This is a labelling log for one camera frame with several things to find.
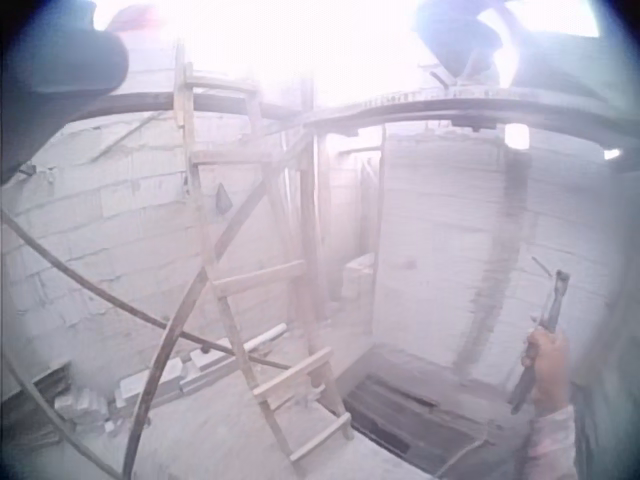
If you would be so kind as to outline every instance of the curved metal bar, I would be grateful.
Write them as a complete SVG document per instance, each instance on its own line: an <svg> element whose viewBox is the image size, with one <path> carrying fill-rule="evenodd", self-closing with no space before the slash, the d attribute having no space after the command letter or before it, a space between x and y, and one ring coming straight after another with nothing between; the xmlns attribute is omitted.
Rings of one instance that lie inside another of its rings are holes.
<svg viewBox="0 0 640 480"><path fill-rule="evenodd" d="M452 87L382 95L344 107L326 108L300 114L274 104L261 105L263 116L280 120L267 133L305 126L319 131L341 131L407 120L452 120L461 125L525 123L596 142L605 148L640 145L640 119L625 118L597 100L575 95L525 88ZM126 93L99 99L75 120L134 112L173 109L173 92ZM240 97L210 93L194 95L194 109L246 115Z"/></svg>
<svg viewBox="0 0 640 480"><path fill-rule="evenodd" d="M125 450L124 462L122 465L122 477L124 480L131 479L133 466L136 462L136 455L138 454L138 448L140 447L140 440L142 439L142 430L147 420L147 416L149 415L149 410L151 409L151 402L158 390L160 377L162 377L162 373L164 372L167 362L171 357L171 352L180 338L180 333L182 332L185 323L187 323L191 312L193 312L196 303L198 303L198 299L200 298L200 295L202 295L202 291L207 286L207 283L207 273L204 269L201 269L198 272L198 275L196 275L196 278L193 279L193 282L191 282L191 285L189 285L189 289L180 302L178 310L176 310L175 315L164 331L162 341L160 342L160 348L158 349L158 352L153 359L153 363L151 364L149 377L147 378L147 381L144 384L144 389L136 403L136 409L133 415L133 425L131 426L131 433L127 440L127 449Z"/></svg>
<svg viewBox="0 0 640 480"><path fill-rule="evenodd" d="M525 123L594 141L604 147L638 145L640 119L597 100L542 90L453 87L391 93L344 107L317 110L284 122L321 131L407 120L452 120L468 126Z"/></svg>
<svg viewBox="0 0 640 480"><path fill-rule="evenodd" d="M162 320L158 320L157 318L152 317L148 313L145 313L142 310L137 309L133 305L130 305L129 303L124 302L123 300L119 299L115 295L112 295L106 290L103 290L102 288L98 287L96 284L86 279L75 270L69 268L62 260L60 260L58 257L53 255L49 250L43 247L37 240L31 237L4 210L0 210L0 216L2 218L2 222L5 225L7 225L11 230L13 230L16 233L16 235L18 235L18 237L20 237L24 241L24 243L26 243L29 247L31 247L38 255L40 255L47 262L49 262L51 266L56 270L58 270L60 273L66 275L71 280L76 282L78 285L89 290L91 293L93 293L97 297L100 297L105 302L108 302L114 307L127 312L129 315L132 315L142 320L143 322L148 323L149 325L153 325L154 327L160 328L162 330L167 328L166 322L163 322ZM192 333L182 332L180 336L185 340L189 340L198 345L202 345L204 347L210 348L211 350L216 350L218 352L226 353L227 355L231 355L231 356L235 355L231 348L211 342L207 339L204 339ZM254 363L259 363L262 365L266 365L268 367L278 368L280 370L287 370L288 368L291 368L290 366L279 363L279 362L273 362L271 360L266 360L266 359L262 359L254 356L250 356L249 359Z"/></svg>
<svg viewBox="0 0 640 480"><path fill-rule="evenodd" d="M232 115L247 114L247 106L243 98L212 93L195 93L194 108L199 112L228 113ZM262 103L260 108L262 109L262 115L270 120L284 120L300 113L295 109L272 103ZM80 115L76 116L73 121L77 122L78 120L123 113L168 110L173 110L173 92L120 93L98 99Z"/></svg>
<svg viewBox="0 0 640 480"><path fill-rule="evenodd" d="M115 480L122 480L122 476L120 475L120 473L118 473L118 471L116 471L116 469L106 464L102 459L100 459L100 457L98 457L95 453L89 450L89 448L84 443L82 443L80 440L78 440L75 437L75 435L69 430L69 428L65 425L65 423L60 419L56 411L53 408L51 408L51 406L47 403L44 397L40 395L40 392L33 385L33 383L27 380L22 375L22 373L20 373L20 370L18 370L18 368L16 367L16 362L13 361L13 359L11 358L11 355L9 354L6 348L2 349L2 363L7 367L7 370L9 370L9 373L11 373L13 378L15 378L16 382L18 382L18 385L20 385L20 388L22 388L22 390L24 390L27 393L27 395L31 397L31 399L36 403L38 408L42 410L42 413L44 413L47 416L47 418L49 419L49 422L51 422L53 427L60 433L60 435L64 437L64 439L67 442L69 442L69 444L73 447L73 449L76 452L78 452L84 458L89 460L97 468L102 470L111 478Z"/></svg>

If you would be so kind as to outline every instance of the ladder rung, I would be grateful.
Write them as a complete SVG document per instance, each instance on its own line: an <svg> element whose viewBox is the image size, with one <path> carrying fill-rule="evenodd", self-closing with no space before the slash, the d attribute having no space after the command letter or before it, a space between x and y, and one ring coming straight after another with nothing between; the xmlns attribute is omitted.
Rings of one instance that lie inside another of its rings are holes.
<svg viewBox="0 0 640 480"><path fill-rule="evenodd" d="M260 385L253 391L253 395L259 402L267 400L274 392L289 385L291 382L306 375L307 373L321 367L329 361L333 350L330 347L323 348L318 353L311 355L309 358L303 360L295 367L291 367L289 370L281 373L273 380Z"/></svg>
<svg viewBox="0 0 640 480"><path fill-rule="evenodd" d="M258 87L250 82L214 78L206 75L191 75L186 79L186 84L192 88L213 88L241 93L256 93L258 91Z"/></svg>
<svg viewBox="0 0 640 480"><path fill-rule="evenodd" d="M236 293L242 293L252 288L269 283L290 280L303 275L306 265L302 260L288 263L279 267L267 268L247 275L226 278L213 282L218 297L228 297Z"/></svg>
<svg viewBox="0 0 640 480"><path fill-rule="evenodd" d="M227 147L191 153L194 165L247 165L267 163L270 159L271 152L259 148Z"/></svg>
<svg viewBox="0 0 640 480"><path fill-rule="evenodd" d="M322 445L324 442L329 440L331 435L336 433L340 428L344 427L347 423L351 421L351 414L345 413L340 418L338 418L335 422L333 422L326 430L320 433L317 437L311 440L309 443L304 445L302 448L296 450L291 454L289 459L291 462L297 462L298 460L303 459L307 455L309 455L312 451Z"/></svg>

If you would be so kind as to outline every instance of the light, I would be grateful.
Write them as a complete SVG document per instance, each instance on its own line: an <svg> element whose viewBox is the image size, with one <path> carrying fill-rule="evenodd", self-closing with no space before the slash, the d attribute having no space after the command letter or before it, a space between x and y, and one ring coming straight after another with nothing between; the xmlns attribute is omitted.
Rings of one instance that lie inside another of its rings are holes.
<svg viewBox="0 0 640 480"><path fill-rule="evenodd" d="M514 150L528 150L529 127L522 123L508 123L504 127L504 143Z"/></svg>
<svg viewBox="0 0 640 480"><path fill-rule="evenodd" d="M618 158L620 155L622 155L622 150L620 150L619 148L604 151L605 160L613 160L614 158Z"/></svg>

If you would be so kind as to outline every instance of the concrete floor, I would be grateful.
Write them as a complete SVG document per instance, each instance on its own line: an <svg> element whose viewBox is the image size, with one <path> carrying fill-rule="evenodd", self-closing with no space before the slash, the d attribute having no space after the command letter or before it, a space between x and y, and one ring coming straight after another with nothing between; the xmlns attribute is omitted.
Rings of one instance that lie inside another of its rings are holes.
<svg viewBox="0 0 640 480"><path fill-rule="evenodd" d="M353 312L342 311L323 324L324 345L334 348L332 366L338 375L371 347L369 327ZM295 363L305 357L306 344L294 331L279 341L270 358ZM256 368L261 382L277 375ZM191 396L152 410L136 462L139 479L297 479L253 399L244 377L236 372ZM278 420L295 450L326 428L334 417L317 403L292 403ZM115 437L85 435L83 440L101 458L121 468L128 429ZM63 443L29 459L29 478L52 480L108 478ZM306 478L429 479L360 434L347 441L334 435L302 463Z"/></svg>

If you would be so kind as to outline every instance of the hand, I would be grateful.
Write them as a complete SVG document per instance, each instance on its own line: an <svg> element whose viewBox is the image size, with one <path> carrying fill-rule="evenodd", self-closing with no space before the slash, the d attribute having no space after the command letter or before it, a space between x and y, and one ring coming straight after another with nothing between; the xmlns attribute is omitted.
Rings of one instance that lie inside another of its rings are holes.
<svg viewBox="0 0 640 480"><path fill-rule="evenodd" d="M533 365L536 374L533 403L539 415L550 415L569 405L569 344L562 333L549 333L540 327L527 341L522 365Z"/></svg>

